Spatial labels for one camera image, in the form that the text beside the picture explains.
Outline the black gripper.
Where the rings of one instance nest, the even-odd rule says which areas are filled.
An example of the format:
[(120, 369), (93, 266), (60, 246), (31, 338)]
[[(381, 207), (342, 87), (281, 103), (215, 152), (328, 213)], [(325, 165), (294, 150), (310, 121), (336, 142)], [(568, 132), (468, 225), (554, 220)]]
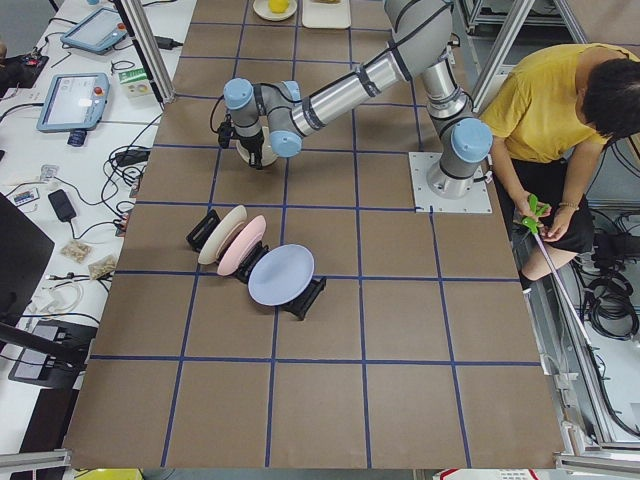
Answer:
[(234, 128), (237, 143), (249, 153), (249, 166), (256, 170), (262, 170), (262, 147), (264, 144), (262, 125), (259, 121), (254, 121), (250, 125), (241, 125), (235, 121)]

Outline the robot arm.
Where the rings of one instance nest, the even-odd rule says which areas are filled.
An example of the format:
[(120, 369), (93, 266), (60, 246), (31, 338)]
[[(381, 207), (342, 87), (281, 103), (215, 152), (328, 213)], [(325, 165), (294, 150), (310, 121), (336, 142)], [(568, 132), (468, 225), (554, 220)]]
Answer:
[(427, 111), (443, 152), (427, 174), (427, 183), (447, 199), (463, 197), (493, 143), (489, 127), (473, 112), (473, 99), (458, 85), (446, 47), (453, 20), (449, 1), (386, 1), (392, 27), (386, 47), (371, 60), (302, 96), (294, 81), (252, 83), (229, 80), (223, 89), (224, 121), (216, 129), (218, 144), (236, 140), (247, 163), (263, 167), (263, 145), (282, 158), (300, 153), (304, 138), (322, 130), (342, 114), (369, 101), (400, 81), (422, 81)]

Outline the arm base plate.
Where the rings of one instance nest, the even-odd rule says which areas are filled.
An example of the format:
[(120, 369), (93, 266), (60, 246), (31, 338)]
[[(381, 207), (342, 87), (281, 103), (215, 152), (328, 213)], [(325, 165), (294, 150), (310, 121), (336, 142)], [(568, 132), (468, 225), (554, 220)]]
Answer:
[(482, 164), (471, 177), (454, 179), (440, 168), (439, 152), (409, 152), (409, 172), (416, 213), (481, 214), (493, 212)]

